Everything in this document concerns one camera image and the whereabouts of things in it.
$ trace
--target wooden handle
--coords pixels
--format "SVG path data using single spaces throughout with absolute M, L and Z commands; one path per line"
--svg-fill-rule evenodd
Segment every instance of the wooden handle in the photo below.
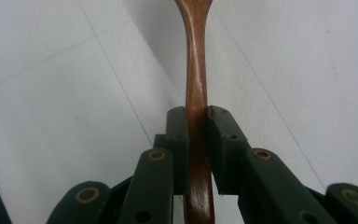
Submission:
M 213 0 L 176 0 L 186 26 L 186 116 L 190 138 L 186 224 L 214 224 L 211 169 L 206 146 L 205 24 Z

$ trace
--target brass rivet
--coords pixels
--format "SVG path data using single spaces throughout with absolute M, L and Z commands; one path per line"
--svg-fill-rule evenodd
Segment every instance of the brass rivet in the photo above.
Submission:
M 149 158 L 153 161 L 160 161 L 165 158 L 165 153 L 162 151 L 152 151 L 149 153 Z
M 91 196 L 84 197 L 85 193 L 92 193 Z M 100 196 L 100 191 L 94 187 L 81 189 L 75 196 L 78 203 L 90 203 Z
M 358 205 L 358 191 L 354 189 L 344 189 L 341 191 L 341 194 L 351 203 Z
M 272 159 L 271 154 L 269 154 L 266 150 L 262 150 L 262 149 L 258 149 L 254 151 L 254 155 L 262 161 L 269 161 Z

